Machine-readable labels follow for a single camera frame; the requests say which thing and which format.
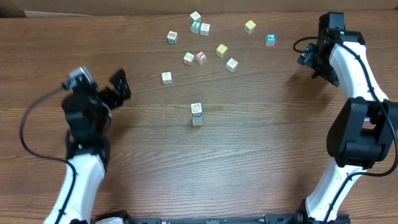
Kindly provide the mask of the red edged patterned block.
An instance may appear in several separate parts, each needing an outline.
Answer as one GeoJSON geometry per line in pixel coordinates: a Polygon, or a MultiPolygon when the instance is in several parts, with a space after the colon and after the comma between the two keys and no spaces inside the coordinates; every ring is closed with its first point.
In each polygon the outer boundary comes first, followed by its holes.
{"type": "Polygon", "coordinates": [[[200,114],[203,112],[201,103],[192,103],[191,104],[192,114],[200,114]]]}

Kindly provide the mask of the blue D wooden block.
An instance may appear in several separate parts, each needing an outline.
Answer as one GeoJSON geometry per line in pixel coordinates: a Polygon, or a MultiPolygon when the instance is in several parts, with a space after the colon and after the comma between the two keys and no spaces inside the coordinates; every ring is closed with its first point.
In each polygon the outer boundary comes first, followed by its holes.
{"type": "Polygon", "coordinates": [[[202,120],[193,120],[193,126],[202,126],[203,121],[202,120]]]}

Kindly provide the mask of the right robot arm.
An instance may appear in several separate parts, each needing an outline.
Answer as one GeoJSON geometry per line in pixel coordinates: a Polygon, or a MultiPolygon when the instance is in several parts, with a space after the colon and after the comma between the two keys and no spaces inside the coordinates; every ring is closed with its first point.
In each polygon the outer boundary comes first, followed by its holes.
{"type": "Polygon", "coordinates": [[[338,209],[361,176],[373,176],[373,165],[397,147],[397,103],[380,89],[366,56],[360,32],[348,31],[342,12],[320,16],[318,35],[309,37],[297,62],[341,87],[345,104],[331,125],[326,149],[330,156],[315,190],[302,202],[291,223],[349,223],[338,209]]]}

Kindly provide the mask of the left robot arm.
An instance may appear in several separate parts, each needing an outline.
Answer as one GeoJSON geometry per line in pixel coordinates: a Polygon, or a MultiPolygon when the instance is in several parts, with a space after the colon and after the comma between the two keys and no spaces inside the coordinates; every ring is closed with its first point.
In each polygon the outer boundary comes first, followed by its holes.
{"type": "Polygon", "coordinates": [[[62,101],[70,127],[65,138],[67,169],[62,188],[46,223],[89,223],[98,187],[110,158],[106,132],[111,110],[130,99],[126,74],[119,69],[110,79],[112,88],[99,90],[86,67],[70,72],[64,88],[72,93],[62,101]]]}

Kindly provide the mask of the blue P wooden block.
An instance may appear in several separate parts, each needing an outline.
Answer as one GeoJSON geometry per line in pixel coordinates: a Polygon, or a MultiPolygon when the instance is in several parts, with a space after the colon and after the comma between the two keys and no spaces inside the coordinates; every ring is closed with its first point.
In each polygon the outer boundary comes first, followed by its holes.
{"type": "Polygon", "coordinates": [[[267,34],[265,40],[267,47],[272,47],[276,43],[276,35],[275,34],[267,34]]]}

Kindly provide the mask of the green edged wooden block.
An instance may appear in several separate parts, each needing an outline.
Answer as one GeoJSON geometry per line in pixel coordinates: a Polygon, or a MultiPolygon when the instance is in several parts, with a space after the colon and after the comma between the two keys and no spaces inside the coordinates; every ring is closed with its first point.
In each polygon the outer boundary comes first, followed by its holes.
{"type": "Polygon", "coordinates": [[[170,30],[167,35],[167,42],[170,44],[176,44],[177,40],[178,40],[178,33],[170,30]]]}

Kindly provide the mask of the red edged plain block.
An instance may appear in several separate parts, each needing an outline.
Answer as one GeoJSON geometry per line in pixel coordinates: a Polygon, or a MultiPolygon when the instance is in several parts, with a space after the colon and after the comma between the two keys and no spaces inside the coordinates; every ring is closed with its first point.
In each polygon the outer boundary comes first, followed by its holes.
{"type": "Polygon", "coordinates": [[[190,52],[187,52],[183,57],[183,63],[188,66],[192,66],[193,62],[195,61],[195,56],[190,52]]]}

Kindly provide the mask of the yellow block upper right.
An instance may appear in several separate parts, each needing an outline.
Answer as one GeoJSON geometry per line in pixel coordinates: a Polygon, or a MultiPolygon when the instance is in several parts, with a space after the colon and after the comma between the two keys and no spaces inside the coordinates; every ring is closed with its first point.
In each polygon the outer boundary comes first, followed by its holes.
{"type": "Polygon", "coordinates": [[[254,32],[255,29],[256,29],[256,23],[253,22],[252,20],[247,21],[244,25],[244,31],[248,34],[254,32]]]}

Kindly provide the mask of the red letter wooden block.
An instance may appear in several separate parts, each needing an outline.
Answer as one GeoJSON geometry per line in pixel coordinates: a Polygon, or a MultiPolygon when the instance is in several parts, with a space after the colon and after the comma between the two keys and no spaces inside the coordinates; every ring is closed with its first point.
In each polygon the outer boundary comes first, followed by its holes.
{"type": "Polygon", "coordinates": [[[195,60],[199,65],[203,65],[207,60],[207,56],[204,53],[204,51],[200,51],[197,54],[195,54],[195,60]]]}

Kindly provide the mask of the plain patterned wooden block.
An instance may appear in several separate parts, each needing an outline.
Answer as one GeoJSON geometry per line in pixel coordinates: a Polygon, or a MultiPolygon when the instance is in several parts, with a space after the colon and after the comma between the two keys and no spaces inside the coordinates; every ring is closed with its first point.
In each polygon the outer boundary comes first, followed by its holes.
{"type": "Polygon", "coordinates": [[[237,66],[238,66],[238,61],[236,61],[233,58],[230,58],[226,63],[226,69],[229,70],[230,72],[234,72],[237,66]]]}

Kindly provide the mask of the green letter wooden block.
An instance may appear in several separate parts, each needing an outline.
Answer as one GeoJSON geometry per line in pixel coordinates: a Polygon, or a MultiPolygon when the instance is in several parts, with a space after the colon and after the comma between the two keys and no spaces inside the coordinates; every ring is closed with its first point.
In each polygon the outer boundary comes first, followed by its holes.
{"type": "Polygon", "coordinates": [[[200,27],[201,27],[201,22],[193,21],[192,24],[191,24],[190,30],[194,34],[199,34],[200,33],[200,27]]]}

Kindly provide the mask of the yellow block centre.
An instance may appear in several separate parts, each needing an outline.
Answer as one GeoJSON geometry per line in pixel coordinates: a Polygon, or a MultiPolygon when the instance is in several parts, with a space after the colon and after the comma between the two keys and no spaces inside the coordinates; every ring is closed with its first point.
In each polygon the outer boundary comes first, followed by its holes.
{"type": "Polygon", "coordinates": [[[216,55],[219,56],[220,58],[223,58],[226,55],[227,51],[228,51],[227,46],[225,46],[224,44],[220,44],[216,48],[216,55]]]}

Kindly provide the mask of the top plain wooden block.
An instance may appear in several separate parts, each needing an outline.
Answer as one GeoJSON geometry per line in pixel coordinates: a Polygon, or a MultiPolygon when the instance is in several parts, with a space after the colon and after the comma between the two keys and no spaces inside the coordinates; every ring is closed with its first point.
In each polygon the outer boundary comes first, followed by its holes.
{"type": "Polygon", "coordinates": [[[190,21],[201,22],[201,15],[197,11],[194,11],[193,13],[190,14],[190,21]]]}

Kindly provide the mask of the plain block beside green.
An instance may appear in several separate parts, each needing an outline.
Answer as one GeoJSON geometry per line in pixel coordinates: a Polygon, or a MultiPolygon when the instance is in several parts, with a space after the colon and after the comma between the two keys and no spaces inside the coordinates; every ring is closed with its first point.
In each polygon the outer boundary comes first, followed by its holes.
{"type": "Polygon", "coordinates": [[[200,27],[200,35],[209,36],[210,24],[202,23],[200,27]]]}

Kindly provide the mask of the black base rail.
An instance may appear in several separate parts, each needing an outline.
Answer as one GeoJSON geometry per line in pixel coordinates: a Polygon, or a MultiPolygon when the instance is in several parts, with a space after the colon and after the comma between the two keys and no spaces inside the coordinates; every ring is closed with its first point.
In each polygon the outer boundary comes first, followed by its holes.
{"type": "Polygon", "coordinates": [[[133,218],[126,210],[102,214],[90,223],[107,223],[106,219],[119,218],[120,223],[130,224],[319,224],[313,218],[306,218],[303,212],[294,214],[266,214],[261,217],[229,217],[229,218],[133,218]]]}

